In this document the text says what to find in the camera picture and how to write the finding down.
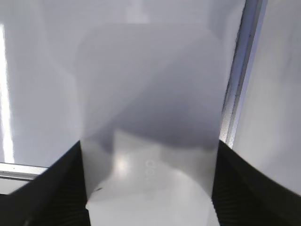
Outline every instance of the metal frame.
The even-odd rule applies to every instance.
[[[46,170],[45,167],[0,163],[0,178],[30,181]]]
[[[233,147],[268,0],[246,0],[222,109],[220,140]]]

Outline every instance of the white wall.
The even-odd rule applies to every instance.
[[[234,150],[301,194],[301,2],[269,1]]]

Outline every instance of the white surface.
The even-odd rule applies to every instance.
[[[27,181],[0,178],[0,194],[10,194],[27,183]]]
[[[4,159],[49,166],[81,138],[87,192],[102,188],[88,204],[92,224],[212,223],[243,6],[2,0],[13,141]]]
[[[92,193],[91,225],[211,225],[216,152],[174,149],[117,132],[113,169]]]
[[[94,125],[90,120],[85,124],[86,115],[84,120],[80,118],[78,89],[94,83],[91,90],[107,86],[116,93],[124,85],[124,80],[117,80],[116,84],[113,80],[108,84],[97,84],[98,81],[91,77],[97,71],[90,68],[90,64],[97,61],[106,64],[99,73],[110,67],[115,67],[114,73],[123,73],[121,67],[127,67],[127,73],[132,73],[130,68],[136,64],[139,70],[132,74],[156,70],[159,74],[163,67],[173,63],[178,51],[184,51],[185,45],[198,39],[198,30],[203,30],[203,26],[219,41],[219,54],[226,65],[223,78],[218,81],[226,83],[243,5],[241,0],[0,0],[0,24],[5,32],[5,54],[1,46],[0,135],[3,142],[0,161],[48,167],[81,138],[82,125],[91,133],[96,129],[98,123]],[[102,54],[97,50],[102,48],[104,43],[100,42],[106,42],[105,39],[118,40],[118,37],[110,37],[113,34],[129,44],[126,40],[131,40],[130,36],[136,32],[134,29],[149,35],[152,40],[141,40],[136,47],[127,48],[121,43],[112,43],[112,46],[103,46],[105,52]],[[166,48],[156,47],[158,41],[160,47],[166,45]],[[122,50],[129,51],[131,57],[136,54],[138,61],[133,58],[130,61],[128,53],[121,53]],[[150,78],[145,79],[144,85],[150,81]],[[108,97],[108,102],[118,98],[117,94],[113,99],[109,98],[105,91],[101,94]],[[81,98],[87,100],[81,107],[91,105],[95,100],[88,94]],[[91,114],[96,115],[93,119],[103,121],[107,114],[116,114],[125,104],[122,103],[114,113],[106,105],[98,106],[106,112],[100,116],[97,110],[91,110]]]
[[[301,195],[301,2],[269,1],[234,150]]]

